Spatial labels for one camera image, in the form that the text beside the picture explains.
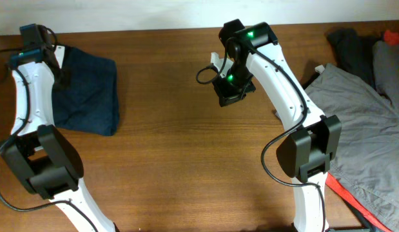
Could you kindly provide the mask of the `navy blue shorts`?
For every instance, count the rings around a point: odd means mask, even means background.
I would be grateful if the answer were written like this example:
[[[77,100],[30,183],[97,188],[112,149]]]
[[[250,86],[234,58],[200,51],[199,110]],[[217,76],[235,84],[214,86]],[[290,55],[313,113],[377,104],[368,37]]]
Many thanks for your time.
[[[71,72],[71,80],[67,89],[52,93],[55,125],[114,135],[120,119],[116,62],[67,46],[63,67]]]

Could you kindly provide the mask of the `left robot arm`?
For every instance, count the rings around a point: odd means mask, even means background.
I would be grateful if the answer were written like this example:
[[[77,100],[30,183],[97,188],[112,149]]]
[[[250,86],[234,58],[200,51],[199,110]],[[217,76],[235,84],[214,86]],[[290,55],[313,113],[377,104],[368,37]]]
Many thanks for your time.
[[[117,231],[87,190],[77,150],[55,127],[52,92],[70,84],[70,73],[63,68],[65,48],[44,25],[19,30],[23,46],[8,63],[16,116],[9,138],[0,144],[0,157],[27,192],[45,200],[27,211],[57,206],[78,231]]]

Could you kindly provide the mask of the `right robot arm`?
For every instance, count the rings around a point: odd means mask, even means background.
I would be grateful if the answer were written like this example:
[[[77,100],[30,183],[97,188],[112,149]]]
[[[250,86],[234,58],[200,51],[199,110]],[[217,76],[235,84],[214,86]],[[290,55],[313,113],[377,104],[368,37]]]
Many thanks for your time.
[[[224,56],[211,55],[210,83],[221,107],[256,90],[256,79],[276,109],[284,132],[263,148],[260,161],[276,182],[293,188],[294,231],[329,231],[325,183],[336,156],[342,124],[309,98],[286,62],[277,36],[267,23],[245,27],[236,19],[219,32]]]

